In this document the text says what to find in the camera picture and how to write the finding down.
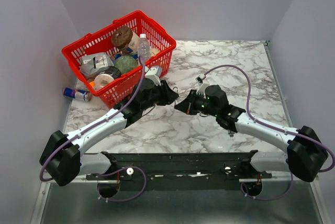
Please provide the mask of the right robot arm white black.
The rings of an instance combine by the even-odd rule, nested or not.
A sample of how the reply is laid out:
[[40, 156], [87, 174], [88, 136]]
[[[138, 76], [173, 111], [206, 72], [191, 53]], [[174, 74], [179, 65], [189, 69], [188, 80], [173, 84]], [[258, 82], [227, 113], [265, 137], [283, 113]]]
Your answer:
[[187, 115], [198, 113], [215, 117], [222, 128], [243, 133], [265, 141], [281, 153], [260, 152], [241, 164], [241, 173], [248, 178], [259, 172], [291, 172], [305, 182], [312, 182], [328, 158], [315, 131], [307, 126], [287, 128], [271, 122], [259, 122], [246, 110], [229, 104], [219, 85], [206, 85], [200, 91], [191, 90], [188, 96], [174, 106]]

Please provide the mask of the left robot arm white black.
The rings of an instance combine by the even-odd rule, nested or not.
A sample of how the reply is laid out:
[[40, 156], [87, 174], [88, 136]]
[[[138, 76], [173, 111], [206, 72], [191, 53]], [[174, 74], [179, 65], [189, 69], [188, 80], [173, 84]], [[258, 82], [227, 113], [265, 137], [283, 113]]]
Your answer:
[[135, 86], [131, 95], [104, 116], [67, 134], [54, 132], [40, 157], [40, 180], [54, 180], [65, 186], [79, 175], [99, 174], [109, 180], [115, 176], [115, 161], [108, 153], [87, 154], [87, 151], [106, 137], [138, 121], [143, 112], [153, 107], [172, 104], [178, 98], [165, 80], [160, 85], [148, 78]]

